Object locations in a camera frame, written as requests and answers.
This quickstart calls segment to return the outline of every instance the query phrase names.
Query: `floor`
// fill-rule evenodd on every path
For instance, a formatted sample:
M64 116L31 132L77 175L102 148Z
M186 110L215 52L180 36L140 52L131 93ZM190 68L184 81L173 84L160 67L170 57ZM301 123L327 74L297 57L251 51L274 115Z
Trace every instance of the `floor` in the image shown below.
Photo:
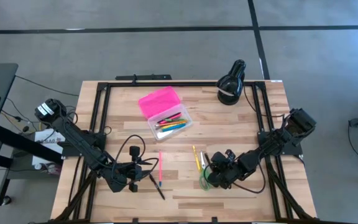
M316 131L302 142L318 216L358 223L358 156L347 139L347 121L358 117L358 1L253 1L259 26L287 27L261 29L264 56L254 31L244 28L253 25L249 2L0 0L0 30L33 30L28 34L2 32L0 63L18 63L17 75L79 93L83 80L113 80L134 73L171 74L177 80L217 79L241 58L247 63L246 79L283 80L291 107L304 108L318 122ZM242 28L191 32L100 29L82 34L34 31L175 26ZM294 26L303 30L294 30ZM329 27L310 30L309 26ZM76 105L75 97L18 79L9 98L31 119L35 119L34 108L47 98ZM9 102L4 109L16 113ZM3 118L0 124L14 130ZM351 138L358 150L358 128L351 129ZM1 152L9 153L9 148ZM8 194L15 200L0 207L0 223L46 221L57 182L11 182Z

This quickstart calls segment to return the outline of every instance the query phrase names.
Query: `wooden tabletop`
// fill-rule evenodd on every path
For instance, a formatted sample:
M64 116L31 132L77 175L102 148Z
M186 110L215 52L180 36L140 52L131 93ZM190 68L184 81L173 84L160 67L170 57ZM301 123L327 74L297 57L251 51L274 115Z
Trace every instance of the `wooden tabletop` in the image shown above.
M83 82L76 112L77 125L88 129L91 121L96 85L98 82ZM268 99L273 115L289 113L288 101L282 82L266 81ZM104 179L98 179L92 210L92 222L210 222L217 217L220 222L249 222L274 220L274 212L268 183L261 194L252 194L233 186L232 189L200 189L192 145L198 153L202 150L212 156L215 152L231 149L236 155L258 147L256 133L259 130L256 113L249 106L244 95L233 106L219 102L213 86L174 87L181 102L186 106L193 125L164 141L157 142L142 116L138 100L161 87L113 87L111 89L106 125L112 128L107 137L106 150L115 157L124 140L131 134L142 136L146 142L143 159L163 154L162 200L152 182L147 178L138 182L139 191L132 193L126 187L122 192L112 193ZM253 104L252 91L246 87L248 99ZM261 110L263 99L259 93ZM98 122L101 118L99 106ZM273 118L275 127L281 125L281 118ZM138 139L130 140L123 149L119 162L128 162L129 146L138 145ZM316 216L313 200L303 164L293 156L282 156L283 168L289 191L312 216ZM71 182L77 157L66 159L63 164L51 218L57 217L67 206ZM78 169L74 193L80 176ZM153 172L158 181L158 166ZM259 190L263 186L259 170L243 182L244 187ZM281 214L285 217L282 195L277 189ZM85 214L86 192L81 205L81 217Z

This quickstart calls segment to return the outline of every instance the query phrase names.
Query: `black floor stripe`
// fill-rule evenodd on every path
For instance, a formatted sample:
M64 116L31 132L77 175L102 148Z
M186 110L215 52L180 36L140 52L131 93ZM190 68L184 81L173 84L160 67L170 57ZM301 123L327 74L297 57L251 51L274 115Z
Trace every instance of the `black floor stripe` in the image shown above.
M358 30L355 26L261 26L259 30Z
M0 34L90 34L125 32L184 32L184 31L239 31L253 30L252 26L199 26L199 27L133 27L95 29L36 29L0 30Z
M267 61L266 61L266 56L265 56L264 45L262 43L262 38L261 38L260 32L259 32L259 25L258 25L258 20L256 17L255 6L254 6L253 0L248 0L248 6L249 6L249 12L251 14L252 26L254 27L256 47L258 49L259 59L260 59L260 63L262 66L262 75L263 75L264 79L269 80L270 74L269 74L269 70L267 68Z

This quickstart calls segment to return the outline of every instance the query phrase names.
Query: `pink lid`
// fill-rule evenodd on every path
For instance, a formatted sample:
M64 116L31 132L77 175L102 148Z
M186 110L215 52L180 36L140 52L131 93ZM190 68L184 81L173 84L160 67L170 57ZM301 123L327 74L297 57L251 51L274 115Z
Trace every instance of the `pink lid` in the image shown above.
M154 91L139 100L140 109L147 119L178 104L179 96L171 86Z

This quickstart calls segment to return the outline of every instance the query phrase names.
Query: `black lamp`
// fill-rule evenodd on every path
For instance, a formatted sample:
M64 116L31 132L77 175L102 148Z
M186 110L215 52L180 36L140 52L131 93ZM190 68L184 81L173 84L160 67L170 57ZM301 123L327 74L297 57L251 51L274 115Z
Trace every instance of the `black lamp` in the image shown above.
M242 83L244 82L246 63L236 60L230 72L218 80L218 99L225 105L235 105L241 96Z

